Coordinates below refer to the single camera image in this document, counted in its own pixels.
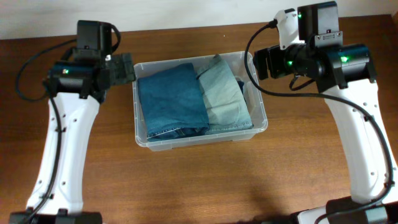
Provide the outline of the blue taped clothing bundle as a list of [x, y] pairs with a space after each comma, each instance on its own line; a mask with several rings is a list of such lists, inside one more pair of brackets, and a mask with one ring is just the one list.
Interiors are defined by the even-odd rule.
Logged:
[[245, 83], [241, 80], [237, 80], [241, 93], [244, 94]]

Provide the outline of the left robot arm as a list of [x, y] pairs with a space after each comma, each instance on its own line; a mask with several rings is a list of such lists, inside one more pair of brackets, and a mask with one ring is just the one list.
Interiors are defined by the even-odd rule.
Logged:
[[83, 170], [88, 140], [100, 105], [115, 85], [136, 80], [130, 53], [117, 54], [121, 40], [108, 22], [77, 23], [73, 47], [48, 71], [49, 125], [35, 187], [23, 212], [9, 223], [102, 223], [100, 212], [83, 211]]

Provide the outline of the clear plastic storage container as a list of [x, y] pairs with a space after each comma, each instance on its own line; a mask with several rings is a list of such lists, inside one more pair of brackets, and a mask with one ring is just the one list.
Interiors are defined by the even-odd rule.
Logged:
[[[135, 141], [140, 147], [147, 147], [151, 151], [164, 151], [177, 147], [194, 146], [223, 141], [241, 141], [251, 139], [258, 133], [265, 131], [268, 127], [268, 119], [264, 108], [261, 92], [252, 84], [244, 66], [244, 52], [230, 52], [221, 54], [235, 78], [244, 82], [243, 97], [245, 99], [248, 112], [253, 123], [253, 128], [243, 131], [233, 131], [221, 134], [203, 135], [191, 138], [180, 138], [166, 141], [149, 142], [147, 140], [147, 128], [144, 122], [144, 115], [141, 110], [139, 100], [139, 87], [137, 82], [132, 84], [133, 103], [134, 103], [134, 133]], [[212, 55], [179, 58], [173, 60], [161, 60], [153, 62], [143, 62], [134, 65], [136, 78], [143, 78], [153, 75], [159, 71], [166, 70], [183, 63], [192, 63], [195, 69], [206, 65]]]

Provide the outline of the dark blue jeans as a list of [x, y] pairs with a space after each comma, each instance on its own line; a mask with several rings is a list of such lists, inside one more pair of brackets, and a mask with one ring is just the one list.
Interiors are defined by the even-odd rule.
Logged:
[[208, 113], [192, 63], [139, 78], [138, 96], [149, 142], [205, 134]]

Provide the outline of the light blue jeans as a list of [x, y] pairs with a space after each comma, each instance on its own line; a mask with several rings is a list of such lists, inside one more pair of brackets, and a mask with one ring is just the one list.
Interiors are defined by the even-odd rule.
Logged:
[[197, 80], [209, 119], [207, 135], [253, 127], [241, 87], [226, 60], [215, 55], [198, 69]]

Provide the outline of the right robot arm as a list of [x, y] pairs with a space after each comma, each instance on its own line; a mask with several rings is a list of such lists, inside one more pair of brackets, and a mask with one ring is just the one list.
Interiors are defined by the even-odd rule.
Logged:
[[379, 109], [376, 70], [363, 44], [345, 45], [334, 1], [279, 11], [267, 25], [279, 44], [258, 50], [260, 79], [293, 75], [315, 83], [348, 164], [350, 196], [293, 213], [292, 223], [396, 223], [397, 163]]

